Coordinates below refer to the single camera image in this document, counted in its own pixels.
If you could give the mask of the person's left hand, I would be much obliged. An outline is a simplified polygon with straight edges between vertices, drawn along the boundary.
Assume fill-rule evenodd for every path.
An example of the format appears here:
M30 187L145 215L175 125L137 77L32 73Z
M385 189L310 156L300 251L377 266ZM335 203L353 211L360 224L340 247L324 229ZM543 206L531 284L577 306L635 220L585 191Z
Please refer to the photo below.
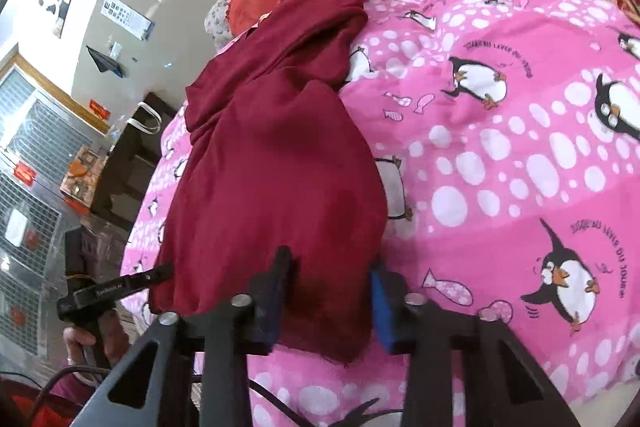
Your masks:
M102 339L104 357L111 366L117 364L130 347L130 339L126 333L120 316L115 310L107 311L99 318L99 331ZM86 353L96 345L94 337L87 329L78 326L67 326L63 331L67 362L81 365L88 362Z

